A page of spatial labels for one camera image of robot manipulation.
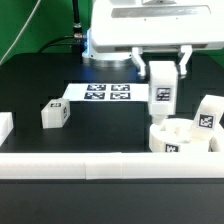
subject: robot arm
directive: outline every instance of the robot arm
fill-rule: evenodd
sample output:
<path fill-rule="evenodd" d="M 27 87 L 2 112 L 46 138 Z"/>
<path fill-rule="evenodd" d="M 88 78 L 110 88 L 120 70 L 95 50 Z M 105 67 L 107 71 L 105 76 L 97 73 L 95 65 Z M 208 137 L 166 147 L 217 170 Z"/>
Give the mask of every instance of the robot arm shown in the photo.
<path fill-rule="evenodd" d="M 144 52 L 177 52 L 174 62 L 149 62 L 149 113 L 161 124 L 175 114 L 178 75 L 186 77 L 193 51 L 222 49 L 224 19 L 221 0 L 96 0 L 92 13 L 92 47 L 131 49 L 132 61 L 144 78 Z"/>

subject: black cable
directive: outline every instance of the black cable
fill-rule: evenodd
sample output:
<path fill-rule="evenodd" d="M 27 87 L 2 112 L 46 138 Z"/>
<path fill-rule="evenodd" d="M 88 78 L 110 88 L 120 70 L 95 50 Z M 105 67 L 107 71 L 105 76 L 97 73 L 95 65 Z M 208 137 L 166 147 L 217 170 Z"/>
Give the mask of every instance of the black cable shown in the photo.
<path fill-rule="evenodd" d="M 72 6 L 73 6 L 73 20 L 74 20 L 74 34 L 75 33 L 82 33 L 82 25 L 80 22 L 79 17 L 79 3 L 78 0 L 72 0 Z"/>
<path fill-rule="evenodd" d="M 80 45 L 80 43 L 59 43 L 59 44 L 49 44 L 45 48 L 41 48 L 38 53 L 43 53 L 44 50 L 46 50 L 49 47 L 61 47 L 61 46 L 75 46 L 75 45 Z"/>
<path fill-rule="evenodd" d="M 42 53 L 46 48 L 48 48 L 48 46 L 50 46 L 54 43 L 57 43 L 57 42 L 62 41 L 62 40 L 69 40 L 69 39 L 74 39 L 74 36 L 64 36 L 64 37 L 59 37 L 59 38 L 56 38 L 54 40 L 51 40 L 48 43 L 46 43 L 43 47 L 41 47 L 40 50 L 37 53 Z"/>

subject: black and white pattern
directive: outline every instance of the black and white pattern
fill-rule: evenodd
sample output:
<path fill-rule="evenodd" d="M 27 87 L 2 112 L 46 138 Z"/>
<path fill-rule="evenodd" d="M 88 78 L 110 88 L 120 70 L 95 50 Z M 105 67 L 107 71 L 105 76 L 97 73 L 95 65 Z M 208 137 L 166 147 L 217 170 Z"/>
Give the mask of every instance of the black and white pattern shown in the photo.
<path fill-rule="evenodd" d="M 106 85 L 100 85 L 100 84 L 92 84 L 88 85 L 87 90 L 88 91 L 105 91 Z"/>
<path fill-rule="evenodd" d="M 61 103 L 51 103 L 51 107 L 61 107 Z"/>
<path fill-rule="evenodd" d="M 130 100 L 131 94 L 130 93 L 111 93 L 110 99 L 111 100 Z"/>
<path fill-rule="evenodd" d="M 67 117 L 68 113 L 67 113 L 67 107 L 64 108 L 64 119 Z"/>
<path fill-rule="evenodd" d="M 199 127 L 213 129 L 213 125 L 214 125 L 214 116 L 200 114 Z"/>
<path fill-rule="evenodd" d="M 170 88 L 157 88 L 156 101 L 170 101 Z"/>
<path fill-rule="evenodd" d="M 93 93 L 86 92 L 84 99 L 85 100 L 103 100 L 105 98 L 105 93 Z"/>
<path fill-rule="evenodd" d="M 130 85 L 111 85 L 111 91 L 130 91 Z"/>
<path fill-rule="evenodd" d="M 179 146 L 166 144 L 166 152 L 178 152 Z"/>

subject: white box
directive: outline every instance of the white box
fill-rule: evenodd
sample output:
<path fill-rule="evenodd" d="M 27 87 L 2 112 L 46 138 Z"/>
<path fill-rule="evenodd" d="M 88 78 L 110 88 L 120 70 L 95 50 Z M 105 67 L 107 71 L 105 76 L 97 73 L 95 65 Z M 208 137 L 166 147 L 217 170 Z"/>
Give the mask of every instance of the white box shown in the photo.
<path fill-rule="evenodd" d="M 67 99 L 51 100 L 41 111 L 43 128 L 61 128 L 70 116 Z"/>

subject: white plastic border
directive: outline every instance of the white plastic border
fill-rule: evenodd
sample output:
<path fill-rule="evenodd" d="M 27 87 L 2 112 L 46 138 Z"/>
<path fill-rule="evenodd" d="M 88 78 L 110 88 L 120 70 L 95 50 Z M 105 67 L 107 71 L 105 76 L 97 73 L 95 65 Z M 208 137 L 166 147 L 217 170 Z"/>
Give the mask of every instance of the white plastic border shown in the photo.
<path fill-rule="evenodd" d="M 0 154 L 0 179 L 224 178 L 224 153 Z"/>

